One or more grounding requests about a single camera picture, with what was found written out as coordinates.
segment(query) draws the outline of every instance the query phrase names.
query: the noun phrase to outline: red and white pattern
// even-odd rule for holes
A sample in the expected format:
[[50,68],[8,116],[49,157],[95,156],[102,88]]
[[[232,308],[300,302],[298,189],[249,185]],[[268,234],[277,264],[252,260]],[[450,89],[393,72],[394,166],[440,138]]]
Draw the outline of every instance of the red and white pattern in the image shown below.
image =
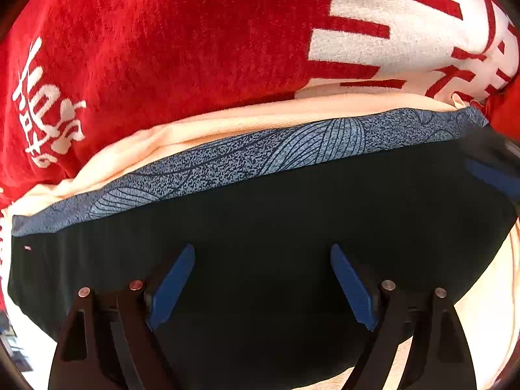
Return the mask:
[[343,92],[481,100],[518,69],[495,0],[30,0],[0,44],[0,207],[137,130]]

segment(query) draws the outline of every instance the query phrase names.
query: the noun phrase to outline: beige cloth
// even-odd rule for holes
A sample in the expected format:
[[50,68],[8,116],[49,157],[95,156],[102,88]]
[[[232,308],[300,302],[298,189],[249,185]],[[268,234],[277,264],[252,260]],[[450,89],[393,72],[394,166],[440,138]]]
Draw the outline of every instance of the beige cloth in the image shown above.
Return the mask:
[[[495,259],[455,304],[470,347],[478,390],[490,388],[511,357],[520,329],[520,221],[511,229]],[[412,339],[399,345],[384,390],[395,390],[405,370]],[[352,373],[300,390],[341,390]]]
[[33,215],[70,196],[97,190],[151,162],[228,136],[406,107],[456,110],[454,106],[420,95],[384,93],[305,98],[214,111],[140,130],[101,150],[74,179],[63,180],[58,185],[37,185],[2,212],[6,217]]

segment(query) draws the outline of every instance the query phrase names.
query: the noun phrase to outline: speckled pattern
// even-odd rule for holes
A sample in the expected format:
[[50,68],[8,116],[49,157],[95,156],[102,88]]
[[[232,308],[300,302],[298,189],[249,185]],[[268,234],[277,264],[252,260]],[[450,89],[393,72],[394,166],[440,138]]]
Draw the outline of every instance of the speckled pattern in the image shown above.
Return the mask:
[[428,142],[458,139],[487,124],[476,108],[437,113],[396,109],[225,138],[152,162],[105,187],[13,218],[13,236],[72,224],[254,177]]

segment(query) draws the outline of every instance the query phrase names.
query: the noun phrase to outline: blue patterned fabric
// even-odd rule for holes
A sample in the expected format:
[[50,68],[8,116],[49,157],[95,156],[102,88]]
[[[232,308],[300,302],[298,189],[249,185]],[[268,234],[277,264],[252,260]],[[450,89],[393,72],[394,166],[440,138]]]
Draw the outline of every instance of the blue patterned fabric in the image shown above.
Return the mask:
[[152,162],[103,188],[73,196],[32,217],[13,218],[13,236],[54,233],[242,180],[353,155],[458,139],[487,121],[476,108],[448,113],[396,109],[225,138]]

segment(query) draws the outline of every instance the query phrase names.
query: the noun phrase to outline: black cloth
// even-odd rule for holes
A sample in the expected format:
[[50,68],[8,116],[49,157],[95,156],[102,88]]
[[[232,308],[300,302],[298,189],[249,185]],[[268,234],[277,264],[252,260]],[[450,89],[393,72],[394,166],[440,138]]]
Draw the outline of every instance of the black cloth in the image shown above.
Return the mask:
[[333,244],[377,280],[441,286],[456,301],[516,221],[504,195],[465,171],[459,144],[354,156],[13,238],[9,295],[55,337],[79,288],[122,289],[191,243],[192,275],[156,332],[180,388],[330,378],[368,337],[330,266]]

